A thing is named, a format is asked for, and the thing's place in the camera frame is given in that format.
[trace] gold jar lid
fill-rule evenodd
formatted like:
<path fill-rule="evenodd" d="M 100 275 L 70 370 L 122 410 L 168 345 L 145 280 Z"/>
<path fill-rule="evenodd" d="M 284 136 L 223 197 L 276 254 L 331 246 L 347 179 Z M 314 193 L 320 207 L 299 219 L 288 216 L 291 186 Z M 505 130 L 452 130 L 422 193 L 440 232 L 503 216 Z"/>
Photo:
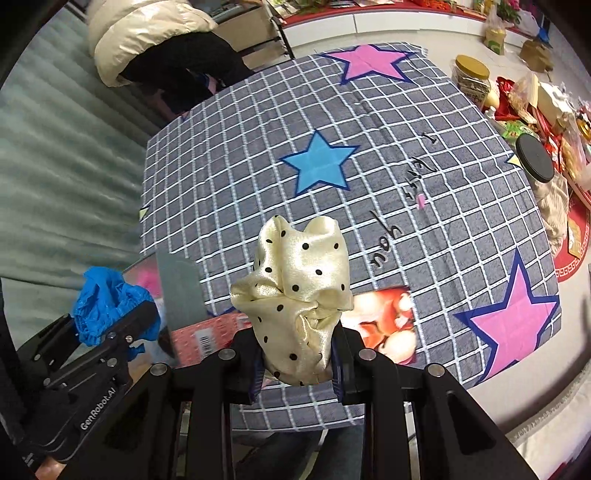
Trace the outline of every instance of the gold jar lid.
<path fill-rule="evenodd" d="M 468 55 L 458 55 L 456 57 L 456 66 L 464 73 L 479 80 L 488 80 L 491 75 L 486 65 Z"/>

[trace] pink star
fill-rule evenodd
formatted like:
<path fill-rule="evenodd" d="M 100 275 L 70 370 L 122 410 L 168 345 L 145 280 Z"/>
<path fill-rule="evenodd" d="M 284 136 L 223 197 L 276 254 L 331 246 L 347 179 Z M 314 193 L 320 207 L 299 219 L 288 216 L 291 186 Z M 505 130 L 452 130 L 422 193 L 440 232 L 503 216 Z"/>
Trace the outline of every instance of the pink star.
<path fill-rule="evenodd" d="M 527 270 L 519 252 L 515 250 L 503 301 L 456 314 L 491 347 L 491 355 L 480 381 L 523 360 L 538 348 L 540 335 L 552 319 L 558 304 L 558 295 L 533 295 Z"/>
<path fill-rule="evenodd" d="M 380 50 L 374 45 L 360 45 L 354 50 L 322 54 L 329 59 L 347 62 L 341 85 L 370 73 L 412 83 L 412 80 L 397 66 L 398 62 L 407 59 L 410 55 L 413 55 L 413 52 Z"/>

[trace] checkered tablecloth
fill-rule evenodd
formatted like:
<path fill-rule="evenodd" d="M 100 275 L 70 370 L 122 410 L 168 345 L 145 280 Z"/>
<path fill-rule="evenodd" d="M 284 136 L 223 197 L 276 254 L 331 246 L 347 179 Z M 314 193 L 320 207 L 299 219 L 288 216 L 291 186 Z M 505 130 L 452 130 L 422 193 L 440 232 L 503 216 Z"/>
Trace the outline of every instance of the checkered tablecloth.
<path fill-rule="evenodd" d="M 328 215 L 347 242 L 353 293 L 410 286 L 414 365 L 439 362 L 469 388 L 490 347 L 453 314 L 502 301 L 516 248 L 534 294 L 557 294 L 553 260 L 525 174 L 506 163 L 512 151 L 487 120 L 423 49 L 380 48 L 416 53 L 398 64 L 413 83 L 375 75 L 340 85 L 342 64 L 304 57 L 224 90 L 156 135 L 142 253 L 158 246 L 194 259 L 207 308 L 221 314 L 230 285 L 252 268 L 267 219 L 283 215 L 303 229 Z M 343 164 L 349 190 L 318 185 L 295 195 L 297 172 L 279 159 L 305 150 L 315 130 L 331 145 L 360 145 Z M 416 158 L 428 167 L 423 210 L 405 195 Z M 379 238 L 394 225 L 402 233 L 384 252 Z M 540 344 L 559 328 L 558 308 Z M 361 406 L 336 403 L 330 384 L 277 384 L 254 406 L 235 408 L 233 427 L 319 428 L 362 416 Z"/>

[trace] green curtain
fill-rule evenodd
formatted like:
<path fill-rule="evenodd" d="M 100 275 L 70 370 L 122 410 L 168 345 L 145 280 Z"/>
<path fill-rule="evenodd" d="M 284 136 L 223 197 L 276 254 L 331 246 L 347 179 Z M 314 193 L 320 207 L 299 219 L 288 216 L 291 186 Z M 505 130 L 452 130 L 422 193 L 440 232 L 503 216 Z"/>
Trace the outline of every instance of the green curtain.
<path fill-rule="evenodd" d="M 86 30 L 62 9 L 0 89 L 0 277 L 17 345 L 70 311 L 88 267 L 138 258 L 145 146 L 163 120 L 103 85 Z"/>

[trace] blue scrunchie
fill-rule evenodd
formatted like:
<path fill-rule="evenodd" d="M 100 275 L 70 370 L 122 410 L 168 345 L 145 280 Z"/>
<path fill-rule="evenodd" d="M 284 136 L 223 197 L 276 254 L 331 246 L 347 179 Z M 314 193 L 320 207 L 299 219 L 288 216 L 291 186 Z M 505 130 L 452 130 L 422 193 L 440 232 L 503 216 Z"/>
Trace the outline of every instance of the blue scrunchie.
<path fill-rule="evenodd" d="M 129 285 L 121 273 L 105 267 L 90 267 L 84 273 L 86 283 L 72 307 L 78 338 L 87 346 L 100 344 L 102 335 L 143 301 L 154 301 L 143 287 Z M 160 331 L 160 315 L 138 339 L 154 341 Z M 128 359 L 133 360 L 145 348 L 130 347 Z"/>

